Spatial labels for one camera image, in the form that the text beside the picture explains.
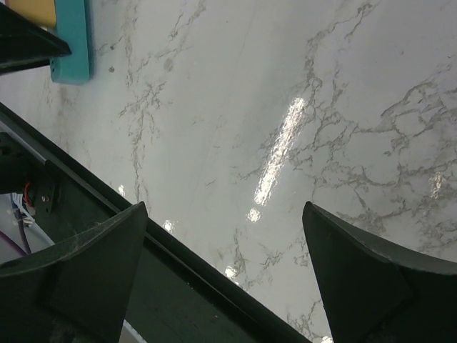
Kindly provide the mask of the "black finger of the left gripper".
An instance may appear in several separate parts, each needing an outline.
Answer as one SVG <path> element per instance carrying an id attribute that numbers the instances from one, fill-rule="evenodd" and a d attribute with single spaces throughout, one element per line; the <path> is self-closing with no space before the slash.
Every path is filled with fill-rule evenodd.
<path id="1" fill-rule="evenodd" d="M 71 55 L 69 45 L 1 5 L 1 70 L 23 71 L 47 66 L 53 58 Z"/>

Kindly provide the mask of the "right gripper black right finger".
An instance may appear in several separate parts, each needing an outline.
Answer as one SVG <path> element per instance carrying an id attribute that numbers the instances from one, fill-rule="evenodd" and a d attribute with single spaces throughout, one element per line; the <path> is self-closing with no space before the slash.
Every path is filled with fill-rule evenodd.
<path id="1" fill-rule="evenodd" d="M 335 342 L 455 342 L 456 263 L 306 202 L 303 229 Z"/>

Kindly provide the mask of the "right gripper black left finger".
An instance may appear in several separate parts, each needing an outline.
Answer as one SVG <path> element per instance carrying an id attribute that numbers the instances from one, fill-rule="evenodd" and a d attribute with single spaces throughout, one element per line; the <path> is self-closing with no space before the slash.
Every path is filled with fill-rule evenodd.
<path id="1" fill-rule="evenodd" d="M 2 342 L 117 342 L 146 233 L 143 203 L 1 265 Z"/>

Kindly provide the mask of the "yellow plug adapter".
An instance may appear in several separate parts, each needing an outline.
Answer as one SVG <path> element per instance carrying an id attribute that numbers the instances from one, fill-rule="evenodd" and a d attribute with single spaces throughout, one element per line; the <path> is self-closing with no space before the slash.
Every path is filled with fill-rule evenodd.
<path id="1" fill-rule="evenodd" d="M 29 21 L 47 29 L 56 26 L 54 0 L 7 0 L 5 4 Z"/>

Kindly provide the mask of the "teal power strip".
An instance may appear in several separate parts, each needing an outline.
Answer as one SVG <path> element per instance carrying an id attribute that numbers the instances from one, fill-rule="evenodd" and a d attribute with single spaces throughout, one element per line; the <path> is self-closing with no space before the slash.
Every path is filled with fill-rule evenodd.
<path id="1" fill-rule="evenodd" d="M 92 77 L 91 23 L 88 1 L 55 1 L 54 32 L 65 41 L 71 53 L 50 60 L 54 83 L 82 85 Z"/>

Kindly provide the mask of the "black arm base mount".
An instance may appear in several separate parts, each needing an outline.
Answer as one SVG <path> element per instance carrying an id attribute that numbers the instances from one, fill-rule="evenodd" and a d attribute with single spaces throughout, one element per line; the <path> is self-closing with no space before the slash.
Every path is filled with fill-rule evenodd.
<path id="1" fill-rule="evenodd" d="M 32 153 L 1 133 L 1 194 L 20 194 L 39 216 L 49 217 L 57 186 L 57 179 Z"/>

